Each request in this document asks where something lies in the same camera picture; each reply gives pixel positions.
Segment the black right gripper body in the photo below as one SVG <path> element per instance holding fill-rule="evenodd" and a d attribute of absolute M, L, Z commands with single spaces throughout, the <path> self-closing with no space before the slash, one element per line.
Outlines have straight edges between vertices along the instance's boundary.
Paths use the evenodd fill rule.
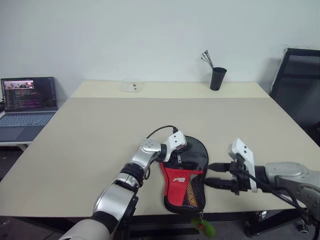
<path fill-rule="evenodd" d="M 229 172 L 233 176 L 233 179 L 231 180 L 231 192 L 236 196 L 239 196 L 240 192 L 247 192 L 248 190 L 251 190 L 249 172 L 244 164 L 232 161 L 230 163 Z"/>

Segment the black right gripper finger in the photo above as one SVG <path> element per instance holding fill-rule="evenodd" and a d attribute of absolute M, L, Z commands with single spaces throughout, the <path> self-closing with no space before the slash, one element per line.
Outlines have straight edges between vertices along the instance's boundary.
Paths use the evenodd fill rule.
<path fill-rule="evenodd" d="M 210 165 L 208 165 L 208 169 L 215 171 L 215 172 L 229 172 L 230 171 L 230 163 L 220 163 L 220 162 L 215 162 L 215 163 L 211 163 Z"/>
<path fill-rule="evenodd" d="M 215 177 L 205 178 L 203 183 L 208 187 L 222 190 L 232 190 L 235 185 L 232 180 L 224 180 Z"/>

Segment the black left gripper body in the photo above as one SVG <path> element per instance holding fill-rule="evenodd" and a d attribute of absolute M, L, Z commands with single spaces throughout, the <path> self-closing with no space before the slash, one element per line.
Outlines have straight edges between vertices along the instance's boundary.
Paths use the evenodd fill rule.
<path fill-rule="evenodd" d="M 188 143 L 186 144 L 186 146 L 184 146 L 184 147 L 182 147 L 182 148 L 180 148 L 180 149 L 176 149 L 176 150 L 174 151 L 174 153 L 175 153 L 176 155 L 181 155 L 181 154 L 183 154 L 183 153 L 186 153 L 186 152 L 190 151 L 192 148 L 193 148 L 193 145 L 192 145 L 190 142 L 188 142 Z"/>

